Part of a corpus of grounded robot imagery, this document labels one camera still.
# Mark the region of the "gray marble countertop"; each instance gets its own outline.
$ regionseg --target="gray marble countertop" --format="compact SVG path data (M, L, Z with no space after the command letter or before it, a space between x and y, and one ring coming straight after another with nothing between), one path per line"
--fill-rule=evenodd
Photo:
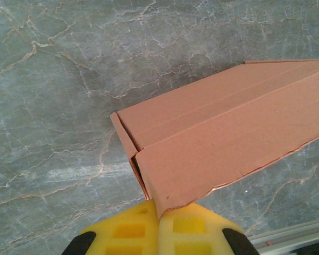
M319 0L0 0L0 254L143 200L111 112L285 58L319 58ZM248 235L319 219L319 139L198 203Z

